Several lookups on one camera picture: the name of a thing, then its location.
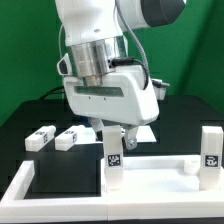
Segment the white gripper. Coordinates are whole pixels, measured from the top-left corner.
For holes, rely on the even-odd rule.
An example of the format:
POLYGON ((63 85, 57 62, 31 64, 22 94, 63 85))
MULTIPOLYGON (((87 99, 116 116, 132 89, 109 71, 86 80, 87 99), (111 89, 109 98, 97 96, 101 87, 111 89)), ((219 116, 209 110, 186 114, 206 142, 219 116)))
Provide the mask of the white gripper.
POLYGON ((89 124, 97 137, 102 136, 104 128, 101 119, 129 124, 124 126, 124 144, 127 150, 133 150, 137 147, 137 126, 153 122, 159 115, 152 83, 144 89, 140 65, 118 66, 104 75, 102 82, 102 86, 87 87, 77 77, 65 77, 69 106, 76 115, 93 117, 89 124))

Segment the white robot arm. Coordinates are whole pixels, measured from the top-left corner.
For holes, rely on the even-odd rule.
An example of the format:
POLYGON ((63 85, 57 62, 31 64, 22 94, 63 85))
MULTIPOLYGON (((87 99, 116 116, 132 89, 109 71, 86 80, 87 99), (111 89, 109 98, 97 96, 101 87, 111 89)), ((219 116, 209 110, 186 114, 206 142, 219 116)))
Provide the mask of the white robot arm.
POLYGON ((123 33, 173 23, 185 0, 55 0, 67 52, 57 68, 74 114, 99 140, 132 150, 137 130, 159 115, 158 91, 146 58, 128 55, 123 33))

